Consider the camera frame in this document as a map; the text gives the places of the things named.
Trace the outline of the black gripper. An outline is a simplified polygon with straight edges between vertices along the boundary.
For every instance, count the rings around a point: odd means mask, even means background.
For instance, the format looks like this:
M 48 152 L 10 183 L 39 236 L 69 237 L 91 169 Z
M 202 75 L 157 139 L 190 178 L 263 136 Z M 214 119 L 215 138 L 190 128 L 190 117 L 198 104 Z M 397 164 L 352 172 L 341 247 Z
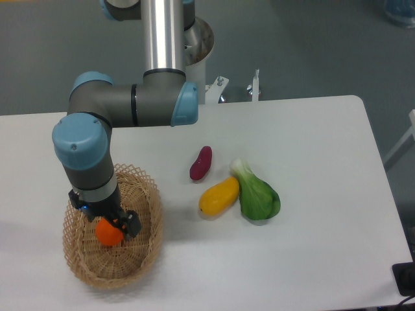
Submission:
M 141 230 L 141 222 L 135 211 L 121 208 L 121 194 L 119 189 L 98 202 L 87 202 L 81 199 L 74 190 L 70 190 L 69 201 L 72 207 L 83 212 L 88 221 L 92 222 L 96 217 L 104 217 L 110 222 L 117 221 L 117 227 L 122 232 L 125 240 L 135 238 Z

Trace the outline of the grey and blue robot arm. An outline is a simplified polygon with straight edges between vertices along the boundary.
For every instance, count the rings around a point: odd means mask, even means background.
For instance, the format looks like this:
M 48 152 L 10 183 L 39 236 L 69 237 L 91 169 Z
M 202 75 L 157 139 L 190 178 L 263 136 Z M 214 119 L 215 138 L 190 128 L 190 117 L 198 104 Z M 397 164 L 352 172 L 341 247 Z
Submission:
M 52 140 L 72 186 L 71 205 L 88 220 L 103 217 L 128 240 L 141 223 L 134 211 L 121 208 L 110 155 L 112 130 L 194 124 L 205 89 L 190 81 L 185 69 L 210 53 L 213 35 L 196 17 L 193 1 L 101 1 L 100 6 L 110 19 L 142 22 L 143 82 L 117 86 L 106 74 L 81 74 Z

